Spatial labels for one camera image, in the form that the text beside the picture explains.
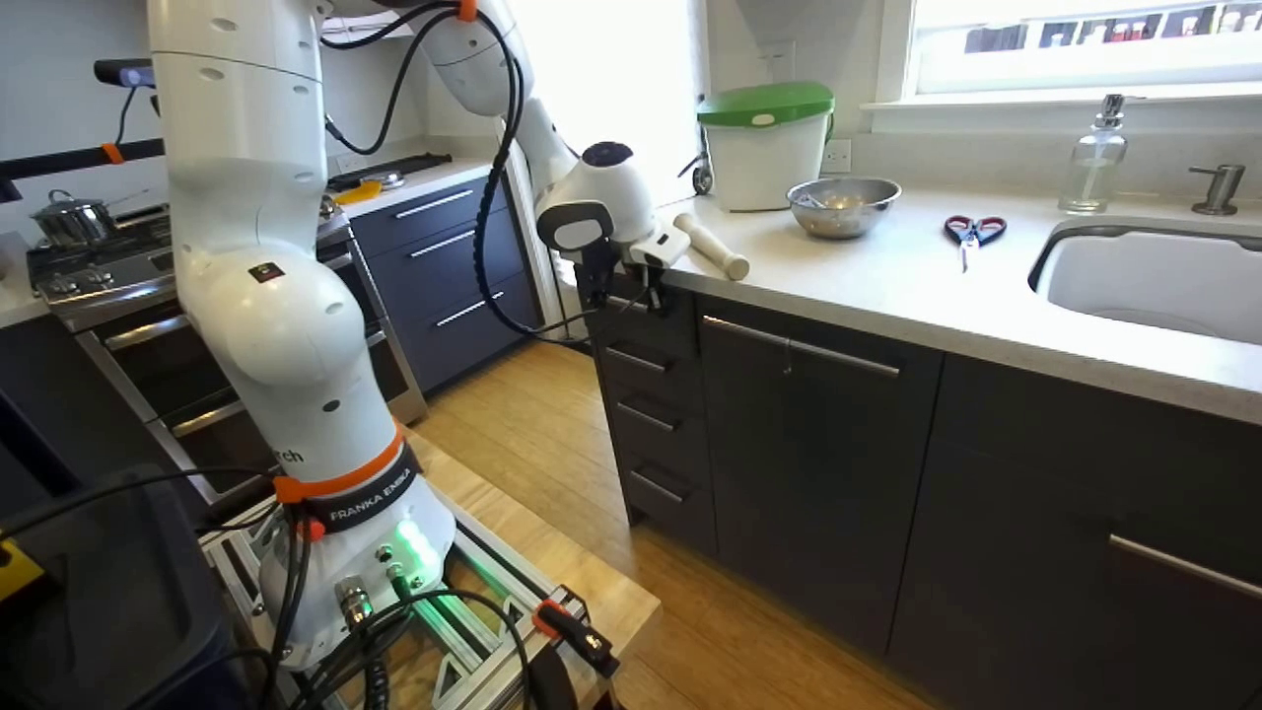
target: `bottle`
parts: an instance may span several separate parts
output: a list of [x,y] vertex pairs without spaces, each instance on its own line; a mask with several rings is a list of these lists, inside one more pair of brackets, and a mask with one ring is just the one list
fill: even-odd
[[1128,153],[1121,133],[1122,94],[1103,94],[1095,121],[1072,146],[1070,184],[1059,188],[1059,213],[1103,213],[1112,179]]

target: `metal bowl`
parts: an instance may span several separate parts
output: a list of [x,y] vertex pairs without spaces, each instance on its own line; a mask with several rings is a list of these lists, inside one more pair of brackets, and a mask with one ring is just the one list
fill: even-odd
[[809,238],[850,240],[899,202],[903,184],[884,179],[815,179],[787,188],[787,209]]

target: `kitchen sink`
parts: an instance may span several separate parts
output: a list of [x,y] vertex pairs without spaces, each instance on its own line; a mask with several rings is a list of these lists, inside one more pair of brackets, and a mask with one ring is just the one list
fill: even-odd
[[1028,288],[1057,309],[1262,344],[1262,230],[1205,223],[1059,223]]

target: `white container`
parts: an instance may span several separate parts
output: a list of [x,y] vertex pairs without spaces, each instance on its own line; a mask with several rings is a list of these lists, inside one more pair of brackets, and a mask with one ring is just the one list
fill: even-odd
[[825,161],[832,92],[760,85],[700,102],[710,196],[724,209],[787,209],[787,188]]

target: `robotic arm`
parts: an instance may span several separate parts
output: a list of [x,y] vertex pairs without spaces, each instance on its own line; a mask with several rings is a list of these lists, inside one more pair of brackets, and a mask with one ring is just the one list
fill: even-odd
[[[427,487],[376,386],[355,296],[315,259],[326,179],[318,14],[368,0],[147,0],[163,94],[176,296],[276,450],[276,501],[294,537],[264,541],[264,604],[286,641],[282,666],[311,671],[345,631],[338,587],[376,604],[441,585],[453,512]],[[389,3],[439,27],[427,60],[449,94],[518,131],[539,233],[560,252],[654,233],[629,150],[577,161],[545,106],[502,0],[476,19],[453,3]]]

